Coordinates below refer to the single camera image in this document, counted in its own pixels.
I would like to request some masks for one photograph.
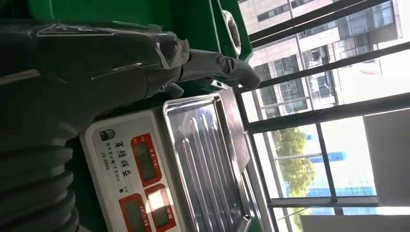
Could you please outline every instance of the white wall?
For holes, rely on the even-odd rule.
[[[366,116],[364,122],[380,206],[410,206],[410,110]]]
[[[301,216],[304,232],[408,232],[408,215]]]
[[[322,8],[332,3],[333,3],[333,0],[314,0],[314,1],[308,2],[306,4],[303,4],[299,7],[294,8],[293,16],[297,17],[297,16],[306,14],[308,12],[314,11],[316,9]]]

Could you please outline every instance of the metal bar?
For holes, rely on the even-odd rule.
[[[386,56],[389,54],[393,54],[393,53],[397,53],[397,52],[401,52],[404,50],[408,50],[410,49],[410,42],[406,42],[406,43],[401,43],[398,45],[394,45],[388,48],[384,48],[381,50],[376,50],[376,51],[372,51],[372,52],[368,52],[362,55],[358,55],[355,57],[350,57],[347,59],[341,59],[338,60],[336,62],[333,63],[329,63],[329,64],[325,64],[319,67],[315,67],[312,69],[306,69],[300,72],[295,72],[289,75],[285,75],[285,76],[280,76],[280,77],[276,77],[267,81],[263,81],[261,82],[261,84],[258,86],[258,88],[264,88],[264,87],[268,87],[268,86],[272,86],[272,85],[277,85],[280,83],[284,83],[287,81],[292,81],[292,80],[296,80],[305,76],[311,76],[311,75],[315,75],[318,73],[323,73],[326,71],[330,71],[333,69],[338,69],[338,68],[342,68],[345,66],[349,66],[349,65],[353,65],[356,63],[360,63],[360,62],[364,62],[364,61],[368,61],[371,59],[376,59],[382,56]],[[246,89],[246,88],[239,88],[237,89],[237,93],[244,93],[244,92],[248,92],[250,90]]]
[[[280,129],[363,116],[410,107],[410,93],[397,94],[390,97],[368,101],[338,105],[331,108],[313,110],[294,115],[271,118],[249,123],[245,130],[249,134],[276,131]]]
[[[242,118],[242,124],[246,127],[249,124],[248,115],[246,114],[245,104],[243,102],[242,93],[239,92],[237,87],[234,88],[234,94],[236,98],[236,103],[238,104],[239,114]]]
[[[278,226],[278,220],[276,219],[275,212],[273,211],[273,208],[270,208],[270,214],[272,215],[272,220],[273,220],[273,231],[278,231],[279,232],[279,226]]]
[[[275,104],[269,104],[269,105],[264,105],[261,106],[262,109],[266,109],[266,108],[272,108],[272,107],[277,107],[277,106],[281,106],[281,105],[286,105],[292,102],[299,102],[299,101],[303,101],[303,100],[308,100],[309,97],[304,97],[304,98],[298,98],[295,100],[291,100],[291,101],[285,101],[285,102],[279,102],[279,103],[275,103]]]
[[[250,137],[246,133],[244,134],[244,136],[250,156],[250,161],[246,167],[246,169],[248,170],[250,183],[252,183],[249,187],[253,190],[255,194],[256,204],[259,207],[261,213],[261,218],[263,221],[261,226],[267,232],[273,231],[272,228],[275,228],[275,231],[278,231],[278,225],[277,223],[275,223],[276,220],[272,220],[272,218],[275,219],[275,215],[269,211],[272,209],[266,207],[269,202],[269,198],[265,197],[265,191],[263,187],[265,183],[262,179],[263,177],[261,177],[261,171],[259,170],[259,167],[256,162],[256,158],[253,152],[254,150],[251,146]]]
[[[262,187],[264,189],[265,197],[267,199],[269,199],[270,198],[269,191],[268,191],[268,187],[266,185],[266,179],[265,179],[264,171],[262,170],[262,163],[261,163],[261,160],[259,159],[258,148],[256,147],[256,142],[255,142],[255,138],[253,137],[253,135],[249,136],[249,140],[250,140],[250,146],[251,146],[253,152],[255,153],[256,166],[258,167],[259,175],[261,175]]]
[[[253,33],[253,34],[249,35],[249,39],[250,39],[251,42],[259,40],[263,37],[273,35],[273,34],[278,33],[280,31],[283,31],[283,30],[298,26],[302,23],[306,23],[310,20],[316,19],[318,17],[318,15],[331,14],[335,11],[341,10],[341,9],[349,7],[349,6],[352,6],[352,5],[357,4],[359,2],[362,2],[362,1],[363,0],[341,0],[341,1],[334,2],[334,3],[329,4],[327,6],[321,7],[317,10],[308,12],[308,13],[303,14],[301,16],[298,16],[296,18],[292,18],[290,20],[287,20],[283,23],[276,24],[276,25],[271,26],[269,28],[260,30],[256,33]]]
[[[338,197],[333,202],[331,197],[307,198],[275,198],[271,199],[271,208],[301,208],[301,207],[378,207],[377,196]]]
[[[320,125],[320,123],[316,124],[316,130],[318,131],[319,144],[321,146],[321,152],[322,152],[322,157],[323,157],[324,169],[326,171],[327,182],[329,183],[330,196],[333,202],[337,202],[335,184],[333,182],[332,171],[330,169],[329,157],[327,156],[326,144],[324,143],[322,126]]]
[[[297,155],[297,156],[281,156],[275,158],[276,160],[289,160],[289,159],[296,159],[296,158],[306,158],[306,157],[314,157],[317,154],[306,154],[306,155]]]
[[[293,28],[278,32],[276,34],[270,35],[268,37],[262,38],[260,40],[256,40],[256,41],[252,42],[251,45],[252,45],[253,48],[256,48],[256,47],[259,47],[259,46],[274,42],[276,40],[280,40],[280,39],[286,38],[288,36],[294,35],[294,34],[299,33],[301,31],[304,31],[304,30],[307,30],[307,29],[310,29],[310,28],[314,28],[314,27],[320,26],[322,24],[325,24],[325,23],[328,23],[328,22],[343,18],[345,16],[351,15],[353,13],[359,12],[361,10],[365,10],[367,8],[379,5],[379,4],[387,2],[387,1],[389,1],[389,0],[367,0],[367,1],[363,1],[363,2],[360,2],[360,3],[355,4],[353,6],[350,6],[348,8],[336,11],[333,14],[328,14],[328,15],[320,17],[318,19],[314,19],[314,20],[309,21],[307,23],[304,23],[304,24],[298,25],[296,27],[293,27]]]

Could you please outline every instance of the plastic wrap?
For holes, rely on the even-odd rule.
[[[137,67],[173,69],[188,61],[190,49],[156,25],[24,20],[2,22],[0,50],[0,77],[51,75],[72,82]]]
[[[229,28],[229,34],[231,36],[232,43],[234,44],[236,55],[239,56],[241,54],[241,39],[239,37],[238,26],[229,11],[223,10],[223,15],[225,18],[225,23]]]

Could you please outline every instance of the building facade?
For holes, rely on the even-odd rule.
[[[252,34],[334,1],[241,0],[239,5]],[[399,37],[397,0],[391,0],[256,48],[250,63],[264,81],[377,50],[379,43]],[[341,89],[339,72],[332,70],[255,93],[268,119],[343,104]]]

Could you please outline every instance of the digital scale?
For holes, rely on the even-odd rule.
[[[230,232],[249,226],[218,94],[95,122],[81,143],[110,232]]]

